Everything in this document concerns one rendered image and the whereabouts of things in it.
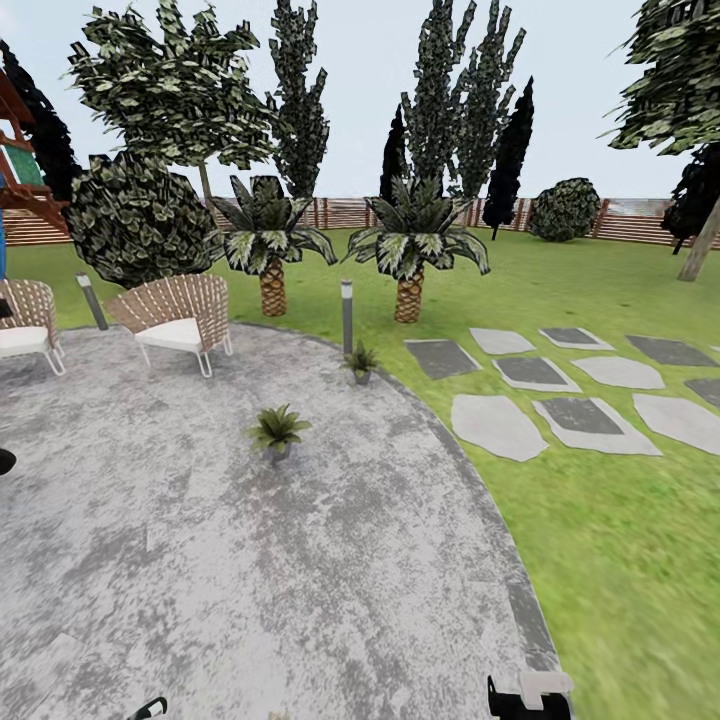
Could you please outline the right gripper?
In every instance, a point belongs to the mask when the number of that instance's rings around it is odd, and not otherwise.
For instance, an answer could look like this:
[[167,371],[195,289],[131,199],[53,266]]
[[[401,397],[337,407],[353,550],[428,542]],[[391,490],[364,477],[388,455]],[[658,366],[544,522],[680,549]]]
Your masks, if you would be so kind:
[[528,710],[520,694],[498,693],[491,675],[487,677],[487,688],[490,713],[500,720],[571,720],[569,704],[562,693],[542,694],[543,710]]

